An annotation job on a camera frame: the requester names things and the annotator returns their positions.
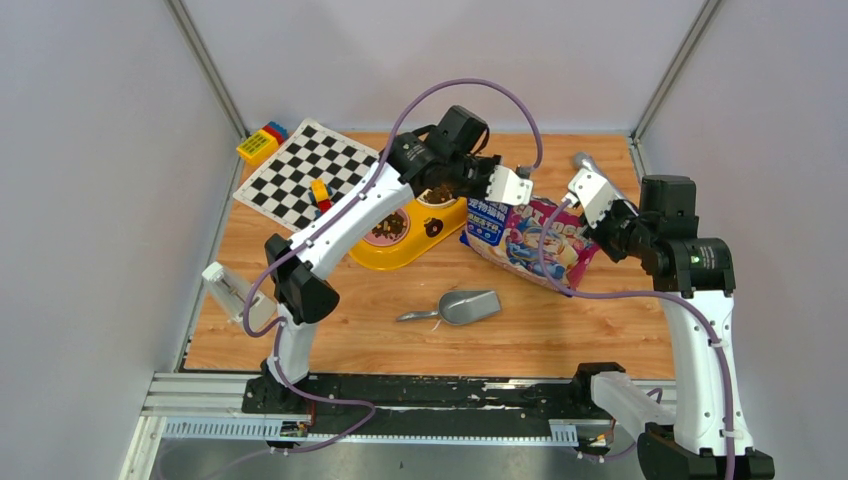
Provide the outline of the colourful pet food bag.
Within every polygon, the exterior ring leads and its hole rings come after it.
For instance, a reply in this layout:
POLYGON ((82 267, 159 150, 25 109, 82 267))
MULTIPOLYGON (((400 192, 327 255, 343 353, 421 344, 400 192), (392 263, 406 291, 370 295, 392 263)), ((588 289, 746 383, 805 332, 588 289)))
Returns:
POLYGON ((599 247, 580 217, 542 197, 526 205, 470 199, 460 241, 487 261, 532 283, 576 289, 599 247))

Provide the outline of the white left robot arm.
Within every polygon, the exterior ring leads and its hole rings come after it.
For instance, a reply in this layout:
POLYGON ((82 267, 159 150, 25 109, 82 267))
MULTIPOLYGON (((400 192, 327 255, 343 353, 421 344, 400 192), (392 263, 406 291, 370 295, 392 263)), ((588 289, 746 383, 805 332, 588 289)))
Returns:
POLYGON ((301 381, 318 323, 337 307, 340 296, 327 278, 348 251, 377 223, 427 189, 445 186, 466 198, 483 199, 500 161, 481 157, 487 123, 454 105, 435 125, 393 131, 361 186, 344 195, 313 227, 289 239, 268 239, 266 272, 279 302, 280 320, 266 361, 274 379, 268 400, 283 413, 298 411, 306 400, 301 381))

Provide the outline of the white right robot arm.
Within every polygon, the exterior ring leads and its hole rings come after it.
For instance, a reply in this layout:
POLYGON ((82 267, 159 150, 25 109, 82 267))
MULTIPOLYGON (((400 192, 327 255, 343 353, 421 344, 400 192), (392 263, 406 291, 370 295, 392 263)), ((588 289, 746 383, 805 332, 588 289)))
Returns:
POLYGON ((591 239, 612 260, 635 258, 661 303, 671 335, 676 403, 651 399, 621 371, 577 383, 571 403, 584 417, 603 410, 635 440, 647 479, 771 479, 738 394, 732 345, 736 287, 729 246, 698 234, 695 183, 649 175, 629 201, 604 175, 580 170, 567 200, 583 210, 591 239))

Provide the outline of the silver metal hook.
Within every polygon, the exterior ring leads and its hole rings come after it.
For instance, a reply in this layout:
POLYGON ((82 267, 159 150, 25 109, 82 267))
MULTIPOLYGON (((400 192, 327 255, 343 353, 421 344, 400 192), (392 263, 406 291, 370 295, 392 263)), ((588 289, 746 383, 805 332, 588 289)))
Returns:
POLYGON ((501 302, 494 290, 456 290, 445 293, 435 309, 407 312, 396 321, 438 318, 452 326, 464 326, 496 315, 501 310, 501 302))

